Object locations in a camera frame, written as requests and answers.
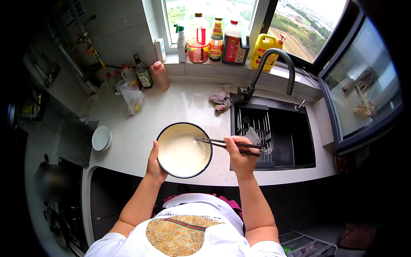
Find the stove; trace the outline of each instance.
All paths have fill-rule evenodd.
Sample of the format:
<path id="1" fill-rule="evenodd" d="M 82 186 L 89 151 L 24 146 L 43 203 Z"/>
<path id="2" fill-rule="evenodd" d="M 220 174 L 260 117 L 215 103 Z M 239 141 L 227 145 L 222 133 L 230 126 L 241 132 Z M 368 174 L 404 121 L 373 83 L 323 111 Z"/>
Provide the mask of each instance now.
<path id="1" fill-rule="evenodd" d="M 85 238 L 83 214 L 81 211 L 81 176 L 83 168 L 65 159 L 59 158 L 58 165 L 68 171 L 71 178 L 71 187 L 63 200 L 58 202 L 58 212 L 67 226 L 66 240 L 69 241 L 71 251 L 73 246 L 85 253 L 88 249 Z"/>

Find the sequined design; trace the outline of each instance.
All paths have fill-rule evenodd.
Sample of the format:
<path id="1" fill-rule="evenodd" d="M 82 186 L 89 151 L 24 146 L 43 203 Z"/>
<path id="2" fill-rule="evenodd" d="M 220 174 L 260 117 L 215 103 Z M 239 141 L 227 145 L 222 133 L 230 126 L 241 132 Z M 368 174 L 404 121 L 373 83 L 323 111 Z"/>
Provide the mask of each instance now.
<path id="1" fill-rule="evenodd" d="M 188 256 L 204 243 L 205 230 L 224 222 L 195 215 L 175 215 L 151 220 L 145 234 L 151 245 L 167 256 Z"/>

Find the green and red stripe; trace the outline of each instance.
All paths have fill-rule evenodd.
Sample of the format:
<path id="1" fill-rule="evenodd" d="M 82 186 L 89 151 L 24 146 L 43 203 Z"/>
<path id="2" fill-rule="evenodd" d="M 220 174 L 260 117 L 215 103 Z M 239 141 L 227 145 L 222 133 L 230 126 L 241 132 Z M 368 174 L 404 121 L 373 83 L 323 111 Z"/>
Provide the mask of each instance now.
<path id="1" fill-rule="evenodd" d="M 182 221 L 179 221 L 179 220 L 175 220 L 175 219 L 165 218 L 164 220 L 175 223 L 175 224 L 179 224 L 179 225 L 184 226 L 184 227 L 188 227 L 189 229 L 196 229 L 196 230 L 200 230 L 200 231 L 205 231 L 206 230 L 206 227 L 191 225 L 191 224 L 188 224 L 188 223 L 185 223 L 185 222 L 182 222 Z"/>

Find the faucet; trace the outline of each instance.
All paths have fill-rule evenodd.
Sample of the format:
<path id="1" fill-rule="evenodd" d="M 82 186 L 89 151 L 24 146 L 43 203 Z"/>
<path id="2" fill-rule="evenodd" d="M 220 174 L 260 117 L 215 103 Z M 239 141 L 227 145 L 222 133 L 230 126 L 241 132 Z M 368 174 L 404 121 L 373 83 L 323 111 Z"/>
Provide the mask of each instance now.
<path id="1" fill-rule="evenodd" d="M 263 70 L 264 64 L 266 63 L 266 60 L 267 60 L 268 56 L 272 53 L 276 53 L 276 54 L 280 55 L 282 58 L 284 58 L 285 62 L 287 63 L 290 75 L 289 75 L 289 78 L 288 78 L 288 85 L 287 85 L 286 94 L 291 95 L 291 93 L 293 92 L 294 80 L 296 79 L 296 71 L 294 69 L 294 64 L 291 61 L 290 56 L 288 56 L 288 54 L 286 54 L 286 52 L 284 52 L 281 49 L 270 48 L 267 51 L 265 51 L 265 53 L 263 54 L 263 57 L 261 58 L 260 64 L 257 68 L 256 74 L 254 75 L 254 78 L 251 81 L 251 83 L 249 84 L 249 86 L 247 87 L 247 90 L 245 90 L 245 88 L 243 88 L 243 89 L 238 88 L 238 94 L 244 95 L 242 97 L 244 102 L 248 103 L 250 101 L 251 96 L 253 95 L 254 90 L 256 89 L 256 83 L 257 83 L 258 77 L 260 77 L 261 71 Z"/>

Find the black sink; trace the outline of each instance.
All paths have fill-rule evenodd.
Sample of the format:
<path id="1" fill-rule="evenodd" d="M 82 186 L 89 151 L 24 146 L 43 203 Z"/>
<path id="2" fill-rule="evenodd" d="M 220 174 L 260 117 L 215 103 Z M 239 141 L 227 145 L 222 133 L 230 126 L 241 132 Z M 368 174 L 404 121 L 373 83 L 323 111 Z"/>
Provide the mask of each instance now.
<path id="1" fill-rule="evenodd" d="M 305 107 L 296 111 L 291 103 L 252 97 L 236 103 L 241 95 L 230 94 L 231 134 L 244 136 L 253 127 L 264 147 L 254 170 L 283 170 L 315 167 L 314 144 Z"/>

